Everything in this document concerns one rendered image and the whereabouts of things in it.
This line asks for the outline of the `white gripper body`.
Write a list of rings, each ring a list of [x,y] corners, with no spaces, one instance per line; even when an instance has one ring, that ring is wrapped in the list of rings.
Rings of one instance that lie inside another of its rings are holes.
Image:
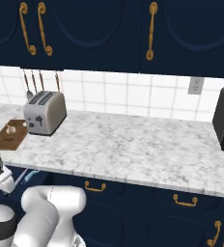
[[[2,174],[0,175],[0,190],[10,194],[14,191],[14,178],[13,173],[7,167],[3,169]]]

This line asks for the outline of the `pale blue tool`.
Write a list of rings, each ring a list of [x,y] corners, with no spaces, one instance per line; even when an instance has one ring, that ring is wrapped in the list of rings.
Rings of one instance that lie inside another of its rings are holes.
[[[37,174],[39,172],[39,170],[34,170],[32,172],[30,172],[27,176],[25,176],[24,180],[21,182],[21,184],[25,184],[27,183],[31,178],[32,176],[34,176],[35,174]]]

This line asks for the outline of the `brown wooden cutting board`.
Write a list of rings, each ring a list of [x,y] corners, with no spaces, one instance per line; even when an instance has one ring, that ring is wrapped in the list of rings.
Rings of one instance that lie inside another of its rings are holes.
[[[8,134],[6,132],[7,125],[14,126],[16,132],[14,134]],[[15,151],[26,135],[27,126],[24,120],[10,120],[0,130],[0,151]]]

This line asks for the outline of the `open navy drawer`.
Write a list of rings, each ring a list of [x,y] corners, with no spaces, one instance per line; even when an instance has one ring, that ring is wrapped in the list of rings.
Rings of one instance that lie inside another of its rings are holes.
[[[6,166],[0,166],[0,175],[2,174],[5,167]],[[39,171],[37,174],[32,176],[32,178],[27,183],[21,184],[25,176],[34,170],[13,166],[9,166],[7,168],[13,173],[15,188],[14,191],[10,194],[0,190],[0,222],[9,221],[13,217],[15,218],[15,221],[18,222],[24,215],[23,209],[21,207],[22,194],[29,187],[44,185],[48,177],[48,172]]]

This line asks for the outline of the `silver toaster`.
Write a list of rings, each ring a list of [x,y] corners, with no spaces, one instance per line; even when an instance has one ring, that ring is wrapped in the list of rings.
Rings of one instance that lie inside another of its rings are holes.
[[[67,116],[65,97],[40,91],[26,102],[23,113],[30,134],[51,136]]]

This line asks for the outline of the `navy drawer front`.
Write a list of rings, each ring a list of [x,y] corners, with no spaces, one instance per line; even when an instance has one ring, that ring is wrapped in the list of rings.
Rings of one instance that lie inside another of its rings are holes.
[[[55,185],[71,185],[82,188],[90,201],[102,202],[108,205],[122,201],[124,203],[135,202],[137,189],[135,185],[124,182],[111,181],[106,179],[85,178],[72,175],[53,173],[52,180]],[[85,189],[85,181],[90,182],[91,187],[100,188],[102,183],[106,183],[103,192],[91,192]]]
[[[157,211],[194,219],[198,223],[224,220],[224,198],[178,190],[139,187],[140,212]]]

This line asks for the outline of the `navy base cupboard door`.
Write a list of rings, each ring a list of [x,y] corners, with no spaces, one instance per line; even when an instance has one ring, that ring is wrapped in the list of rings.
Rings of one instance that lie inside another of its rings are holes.
[[[135,247],[215,247],[222,222],[198,223],[183,216],[153,211],[139,216]]]
[[[136,208],[128,200],[93,202],[73,217],[86,247],[134,247]]]

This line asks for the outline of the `narrow navy wall cupboard door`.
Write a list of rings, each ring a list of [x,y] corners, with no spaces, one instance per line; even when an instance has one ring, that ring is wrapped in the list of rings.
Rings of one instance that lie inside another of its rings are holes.
[[[20,26],[19,0],[0,0],[0,66],[19,67],[30,56]]]

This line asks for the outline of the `wide navy wall cupboard door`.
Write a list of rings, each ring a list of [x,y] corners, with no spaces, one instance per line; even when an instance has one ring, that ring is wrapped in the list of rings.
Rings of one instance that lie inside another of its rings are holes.
[[[39,28],[42,16],[47,56]],[[137,72],[141,38],[141,0],[33,0],[37,21],[41,66],[44,69]]]
[[[152,2],[154,57],[146,58]],[[224,78],[224,0],[144,0],[140,71]]]

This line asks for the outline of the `grey wall socket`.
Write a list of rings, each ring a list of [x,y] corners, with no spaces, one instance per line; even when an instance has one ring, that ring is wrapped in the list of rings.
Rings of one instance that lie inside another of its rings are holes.
[[[204,81],[204,77],[192,76],[189,82],[188,93],[190,95],[199,95],[202,92]]]

